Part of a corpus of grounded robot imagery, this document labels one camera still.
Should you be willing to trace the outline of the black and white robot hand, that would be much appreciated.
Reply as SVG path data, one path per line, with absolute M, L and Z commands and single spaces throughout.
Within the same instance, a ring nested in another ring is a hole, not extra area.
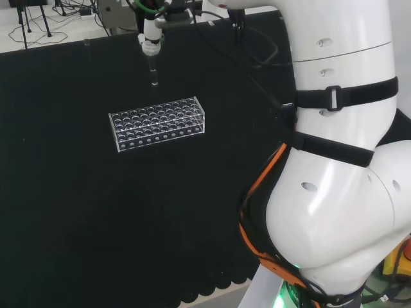
M 170 2 L 163 1 L 160 6 L 156 1 L 145 1 L 145 4 L 142 1 L 134 1 L 134 3 L 144 12 L 143 33 L 138 35 L 142 52 L 147 57 L 156 56 L 161 50 L 162 30 L 155 21 L 167 12 Z

